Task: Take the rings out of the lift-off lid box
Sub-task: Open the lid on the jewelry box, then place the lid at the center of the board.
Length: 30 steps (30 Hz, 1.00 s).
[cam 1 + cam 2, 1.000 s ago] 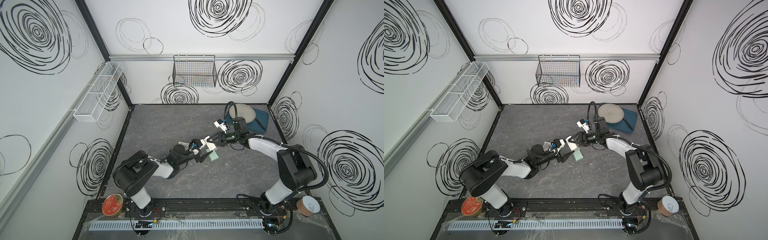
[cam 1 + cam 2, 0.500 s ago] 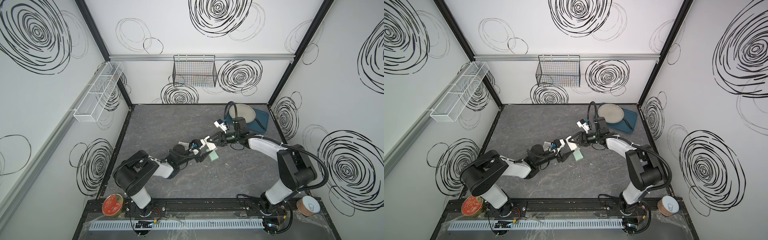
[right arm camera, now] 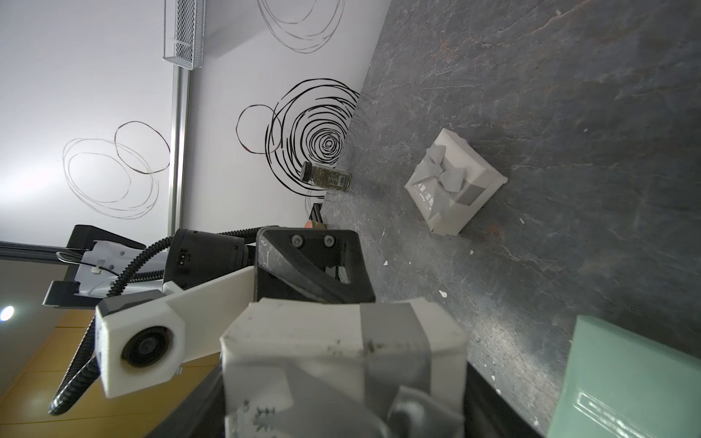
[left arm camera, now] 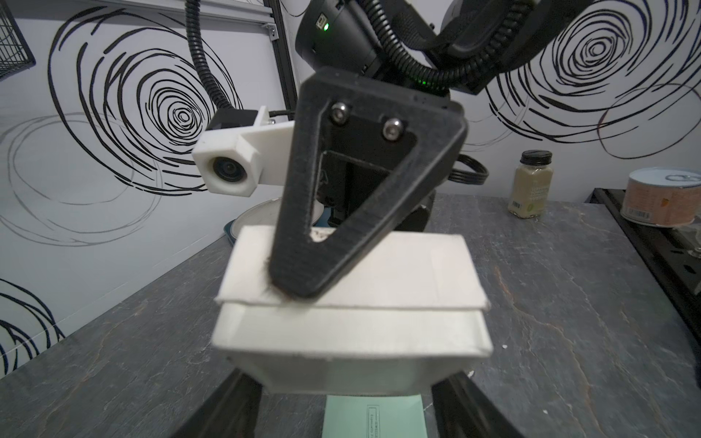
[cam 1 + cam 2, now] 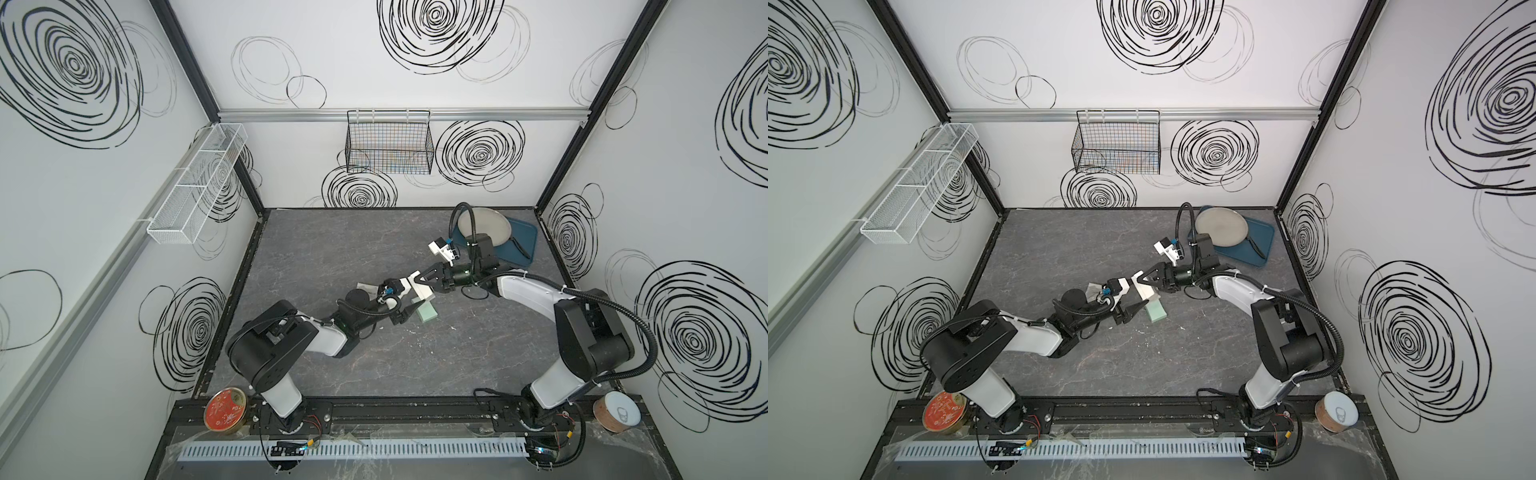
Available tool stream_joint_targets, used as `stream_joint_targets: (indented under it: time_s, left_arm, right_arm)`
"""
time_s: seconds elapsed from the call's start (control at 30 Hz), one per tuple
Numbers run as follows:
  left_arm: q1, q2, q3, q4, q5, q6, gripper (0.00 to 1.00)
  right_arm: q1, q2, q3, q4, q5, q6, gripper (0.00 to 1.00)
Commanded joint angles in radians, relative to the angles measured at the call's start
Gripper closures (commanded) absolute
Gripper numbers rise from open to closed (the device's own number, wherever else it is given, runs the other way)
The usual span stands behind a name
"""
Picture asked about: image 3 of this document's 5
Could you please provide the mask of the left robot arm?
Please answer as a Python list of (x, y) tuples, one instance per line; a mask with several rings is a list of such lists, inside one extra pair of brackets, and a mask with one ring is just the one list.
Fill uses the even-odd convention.
[(54, 281), (48, 307), (91, 310), (117, 288), (122, 295), (181, 290), (253, 268), (255, 299), (326, 304), (372, 303), (376, 295), (359, 235), (349, 230), (264, 226), (221, 233), (181, 228), (144, 246), (94, 226), (76, 226), (56, 253), (69, 265)]

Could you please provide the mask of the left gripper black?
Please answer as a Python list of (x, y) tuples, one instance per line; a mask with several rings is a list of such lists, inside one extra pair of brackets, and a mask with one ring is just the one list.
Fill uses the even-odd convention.
[(180, 229), (168, 246), (164, 283), (188, 290), (244, 268), (254, 270), (255, 301), (376, 301), (359, 235), (350, 230), (267, 226), (213, 234)]

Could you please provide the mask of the white gift box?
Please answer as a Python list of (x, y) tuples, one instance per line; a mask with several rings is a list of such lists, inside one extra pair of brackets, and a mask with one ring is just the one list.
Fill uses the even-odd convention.
[(443, 129), (405, 185), (429, 231), (458, 235), (509, 179), (469, 143)]

